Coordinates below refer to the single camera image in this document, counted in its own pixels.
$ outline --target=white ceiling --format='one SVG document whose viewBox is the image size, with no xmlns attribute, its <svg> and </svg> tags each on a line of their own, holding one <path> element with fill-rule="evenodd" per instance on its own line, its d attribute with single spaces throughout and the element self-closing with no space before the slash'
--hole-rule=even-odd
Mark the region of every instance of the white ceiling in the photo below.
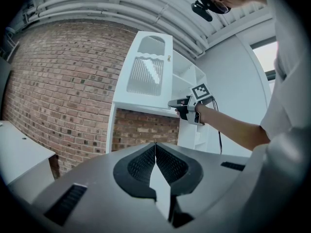
<svg viewBox="0 0 311 233">
<path fill-rule="evenodd" d="M 271 19 L 267 7 L 251 3 L 228 14 L 211 12 L 207 22 L 191 10 L 196 0 L 28 0 L 27 19 L 48 22 L 64 18 L 96 18 L 140 30 L 171 34 L 174 48 L 195 59 L 224 39 Z"/>
</svg>

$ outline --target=brick wall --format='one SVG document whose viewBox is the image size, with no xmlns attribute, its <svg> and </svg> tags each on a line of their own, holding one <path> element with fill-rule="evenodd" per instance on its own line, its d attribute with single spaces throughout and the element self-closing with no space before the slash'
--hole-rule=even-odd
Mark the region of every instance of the brick wall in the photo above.
<svg viewBox="0 0 311 233">
<path fill-rule="evenodd" d="M 3 119 L 57 155 L 55 176 L 105 153 L 117 79 L 136 30 L 115 23 L 62 21 L 28 29 L 4 96 Z M 119 110 L 113 150 L 176 143 L 178 119 Z"/>
</svg>

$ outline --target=window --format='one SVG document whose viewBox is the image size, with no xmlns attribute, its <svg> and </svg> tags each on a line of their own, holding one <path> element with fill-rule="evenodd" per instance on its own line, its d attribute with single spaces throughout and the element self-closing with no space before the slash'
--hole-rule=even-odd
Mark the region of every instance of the window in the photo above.
<svg viewBox="0 0 311 233">
<path fill-rule="evenodd" d="M 263 42 L 251 45 L 255 55 L 257 56 L 264 72 L 269 81 L 271 92 L 274 88 L 274 80 L 276 79 L 276 71 L 274 68 L 274 61 L 277 53 L 277 42 L 275 37 L 267 39 Z"/>
</svg>

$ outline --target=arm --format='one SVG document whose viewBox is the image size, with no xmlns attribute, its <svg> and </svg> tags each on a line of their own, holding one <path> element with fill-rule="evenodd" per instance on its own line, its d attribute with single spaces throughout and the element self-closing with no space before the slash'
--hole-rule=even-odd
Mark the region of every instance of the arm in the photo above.
<svg viewBox="0 0 311 233">
<path fill-rule="evenodd" d="M 201 123 L 209 124 L 248 150 L 252 151 L 254 147 L 270 142 L 266 131 L 260 125 L 238 121 L 202 104 L 198 104 L 196 111 L 200 113 Z"/>
</svg>

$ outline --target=cable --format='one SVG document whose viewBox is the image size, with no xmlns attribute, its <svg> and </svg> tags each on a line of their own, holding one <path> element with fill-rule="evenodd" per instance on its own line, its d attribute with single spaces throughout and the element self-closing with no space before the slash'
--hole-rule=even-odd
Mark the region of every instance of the cable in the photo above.
<svg viewBox="0 0 311 233">
<path fill-rule="evenodd" d="M 218 104 L 217 104 L 216 100 L 213 99 L 212 102 L 213 102 L 214 110 L 219 111 L 219 110 L 218 110 Z M 222 153 L 223 153 L 223 144 L 222 144 L 222 137 L 221 137 L 221 135 L 220 135 L 220 131 L 218 131 L 218 136 L 219 136 L 220 154 L 222 154 Z"/>
</svg>

